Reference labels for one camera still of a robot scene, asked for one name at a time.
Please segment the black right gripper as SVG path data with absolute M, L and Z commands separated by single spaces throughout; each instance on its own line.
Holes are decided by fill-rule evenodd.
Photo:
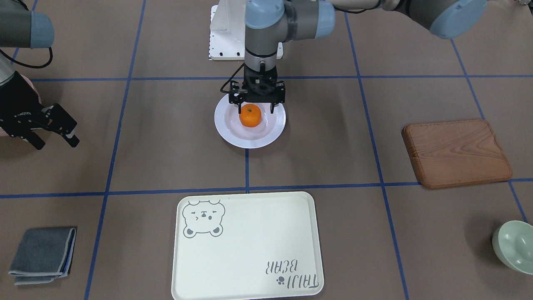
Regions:
M 71 148 L 80 139 L 75 135 L 77 121 L 59 103 L 43 105 L 34 84 L 18 71 L 1 84 L 1 136 L 17 137 L 23 130 L 44 129 L 62 135 Z M 46 142 L 34 132 L 24 140 L 41 150 Z

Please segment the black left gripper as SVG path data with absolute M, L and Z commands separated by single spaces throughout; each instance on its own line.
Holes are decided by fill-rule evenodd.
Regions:
M 270 113 L 274 113 L 277 104 L 285 102 L 285 82 L 278 79 L 277 67 L 265 72 L 252 70 L 244 66 L 244 81 L 238 84 L 232 81 L 230 104 L 238 105 L 238 114 L 242 113 L 242 103 L 269 103 Z

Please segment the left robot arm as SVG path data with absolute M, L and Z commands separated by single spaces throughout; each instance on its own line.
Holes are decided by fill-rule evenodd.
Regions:
M 245 5 L 244 80 L 228 80 L 229 103 L 270 104 L 273 112 L 285 102 L 285 83 L 278 80 L 279 43 L 330 35 L 336 12 L 356 15 L 383 9 L 400 12 L 434 36 L 453 39 L 469 30 L 483 15 L 486 0 L 248 0 Z

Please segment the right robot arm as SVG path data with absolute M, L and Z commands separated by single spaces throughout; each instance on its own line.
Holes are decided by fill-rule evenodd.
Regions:
M 35 133 L 43 129 L 60 135 L 71 147 L 79 144 L 75 135 L 77 122 L 60 105 L 44 106 L 32 82 L 14 65 L 45 68 L 52 63 L 55 29 L 50 18 L 32 11 L 21 0 L 2 0 L 0 6 L 0 45 L 8 48 L 47 49 L 48 61 L 29 65 L 14 59 L 4 51 L 0 61 L 0 125 L 4 135 L 21 138 L 37 150 L 45 146 Z

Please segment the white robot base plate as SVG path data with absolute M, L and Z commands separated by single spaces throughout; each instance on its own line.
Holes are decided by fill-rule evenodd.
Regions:
M 245 0 L 220 0 L 211 7 L 208 59 L 245 59 Z

